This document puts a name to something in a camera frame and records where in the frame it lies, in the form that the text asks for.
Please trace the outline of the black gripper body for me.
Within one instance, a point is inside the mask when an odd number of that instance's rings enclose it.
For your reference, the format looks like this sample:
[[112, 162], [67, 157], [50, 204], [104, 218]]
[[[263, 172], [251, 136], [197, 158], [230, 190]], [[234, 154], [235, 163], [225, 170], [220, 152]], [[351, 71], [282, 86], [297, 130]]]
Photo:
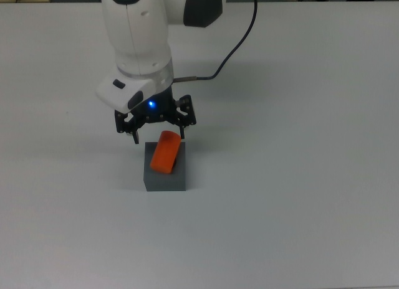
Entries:
[[178, 112], [172, 87], [152, 95], [133, 109], [135, 123], [178, 123]]

